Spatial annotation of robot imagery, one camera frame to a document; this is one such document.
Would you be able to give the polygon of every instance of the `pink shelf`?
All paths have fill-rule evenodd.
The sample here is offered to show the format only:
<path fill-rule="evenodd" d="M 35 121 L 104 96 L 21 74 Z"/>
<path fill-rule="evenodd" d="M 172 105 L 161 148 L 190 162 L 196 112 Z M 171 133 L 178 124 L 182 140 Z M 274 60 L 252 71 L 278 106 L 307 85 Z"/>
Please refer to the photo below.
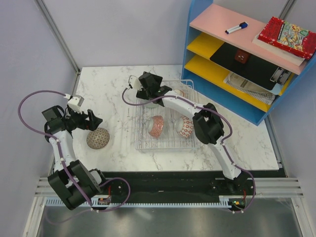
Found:
<path fill-rule="evenodd" d="M 225 33 L 225 30 L 244 21 L 249 24 L 247 28 L 229 35 Z M 263 22 L 241 15 L 216 4 L 209 6 L 190 23 L 190 26 L 195 29 L 232 44 L 235 47 L 241 48 L 295 74 L 300 74 L 306 62 L 303 62 L 298 67 L 252 43 L 252 40 L 262 31 L 265 25 L 266 24 Z"/>

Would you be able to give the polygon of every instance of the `red patterned bowl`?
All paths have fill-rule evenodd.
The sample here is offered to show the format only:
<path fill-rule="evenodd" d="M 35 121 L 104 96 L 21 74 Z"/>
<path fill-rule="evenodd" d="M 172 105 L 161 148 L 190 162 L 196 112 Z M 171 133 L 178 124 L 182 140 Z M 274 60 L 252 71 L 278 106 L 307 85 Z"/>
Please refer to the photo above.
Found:
<path fill-rule="evenodd" d="M 149 135 L 159 138 L 163 130 L 163 117 L 160 115 L 151 117 L 146 126 Z"/>

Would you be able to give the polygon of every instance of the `marble table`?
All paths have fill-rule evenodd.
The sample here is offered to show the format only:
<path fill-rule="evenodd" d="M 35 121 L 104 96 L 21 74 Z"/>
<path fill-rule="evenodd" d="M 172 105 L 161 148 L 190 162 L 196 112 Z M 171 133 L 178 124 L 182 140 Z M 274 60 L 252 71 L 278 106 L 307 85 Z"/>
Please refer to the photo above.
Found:
<path fill-rule="evenodd" d="M 102 171 L 186 171 L 221 170 L 209 147 L 201 145 L 191 152 L 142 153 L 134 148 L 133 123 L 135 107 L 123 103 L 121 94 L 130 75 L 140 76 L 144 71 L 163 77 L 164 80 L 179 80 L 181 66 L 131 66 L 83 68 L 76 94 L 84 97 L 82 108 L 92 109 L 103 119 L 100 127 L 110 133 L 109 144 L 93 150 L 88 147 L 89 131 L 75 130 L 74 150 L 76 157 L 88 168 Z M 129 90 L 126 98 L 136 102 L 136 92 Z M 264 122 L 255 126 L 240 116 L 198 94 L 202 104 L 213 103 L 233 127 L 233 135 L 227 144 L 235 150 L 235 161 L 249 170 L 278 170 L 276 156 Z"/>

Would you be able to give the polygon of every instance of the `brown object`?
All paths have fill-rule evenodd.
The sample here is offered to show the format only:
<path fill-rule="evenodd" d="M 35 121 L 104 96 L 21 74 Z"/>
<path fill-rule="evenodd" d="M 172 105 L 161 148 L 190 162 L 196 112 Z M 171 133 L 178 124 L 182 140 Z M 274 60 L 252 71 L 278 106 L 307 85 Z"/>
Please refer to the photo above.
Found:
<path fill-rule="evenodd" d="M 105 147 L 110 140 L 109 132 L 104 128 L 97 128 L 89 132 L 87 136 L 87 144 L 92 149 L 101 149 Z"/>
<path fill-rule="evenodd" d="M 237 53 L 235 55 L 235 60 L 240 62 L 240 63 L 245 64 L 248 61 L 250 55 L 251 55 L 250 53 L 248 53 L 242 49 L 238 49 Z"/>

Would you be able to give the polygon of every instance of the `dish rack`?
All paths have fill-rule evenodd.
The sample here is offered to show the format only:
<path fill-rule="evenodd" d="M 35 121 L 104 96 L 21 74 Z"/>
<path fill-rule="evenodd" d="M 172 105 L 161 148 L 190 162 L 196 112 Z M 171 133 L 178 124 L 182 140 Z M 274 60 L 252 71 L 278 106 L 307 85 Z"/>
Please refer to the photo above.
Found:
<path fill-rule="evenodd" d="M 167 85 L 173 90 L 181 90 L 184 92 L 184 97 L 198 103 L 198 93 L 194 91 L 192 80 L 165 80 L 161 85 Z M 146 122 L 153 116 L 160 115 L 169 128 L 168 134 L 160 138 L 154 138 L 149 135 Z M 175 130 L 175 122 L 182 114 L 179 112 L 157 106 L 155 108 L 147 108 L 146 106 L 136 106 L 135 116 L 135 149 L 143 152 L 180 152 L 196 150 L 200 147 L 200 142 L 197 139 L 195 132 L 189 138 L 180 136 Z"/>

